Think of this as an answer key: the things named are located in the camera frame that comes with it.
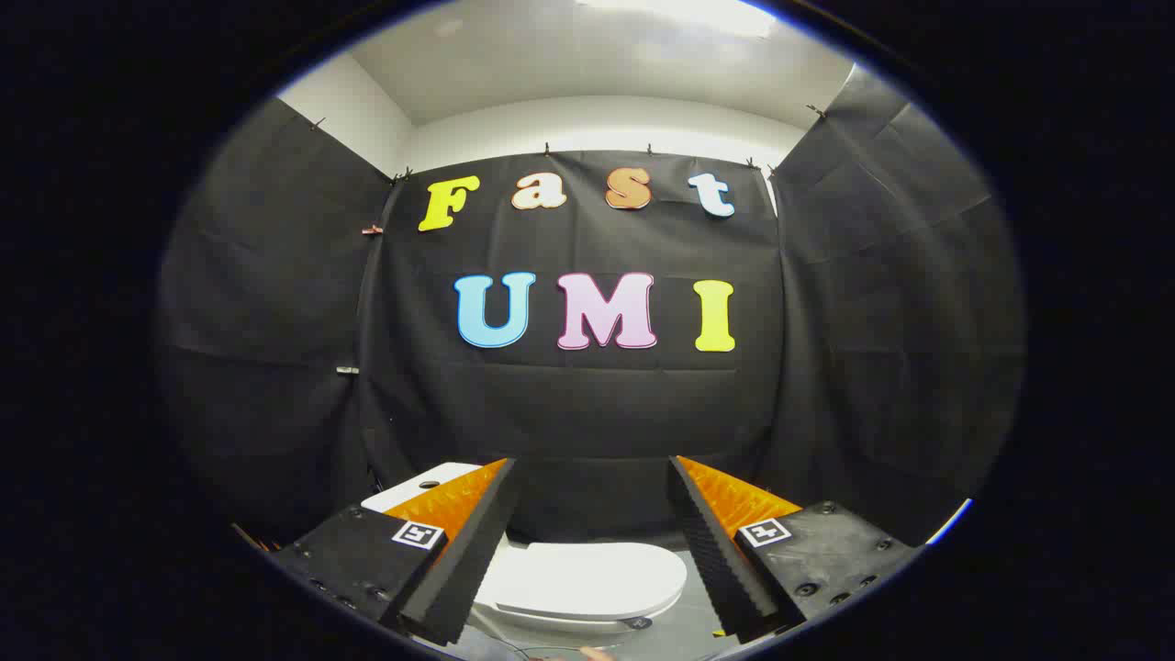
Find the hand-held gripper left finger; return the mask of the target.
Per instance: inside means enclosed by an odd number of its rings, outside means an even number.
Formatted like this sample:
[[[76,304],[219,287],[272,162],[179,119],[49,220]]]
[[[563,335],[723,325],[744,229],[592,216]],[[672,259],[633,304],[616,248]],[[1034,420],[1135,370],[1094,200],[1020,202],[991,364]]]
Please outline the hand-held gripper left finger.
[[[518,463],[504,457],[387,510],[340,510],[270,562],[365,626],[452,645],[517,503]]]

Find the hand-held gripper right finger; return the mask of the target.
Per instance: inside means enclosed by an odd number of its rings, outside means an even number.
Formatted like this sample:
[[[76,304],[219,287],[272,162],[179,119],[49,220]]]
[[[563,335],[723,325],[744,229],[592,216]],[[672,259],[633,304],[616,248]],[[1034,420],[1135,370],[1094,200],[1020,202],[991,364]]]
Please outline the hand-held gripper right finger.
[[[798,506],[684,456],[667,461],[667,495],[721,630],[740,643],[842,611],[922,552],[840,503]]]

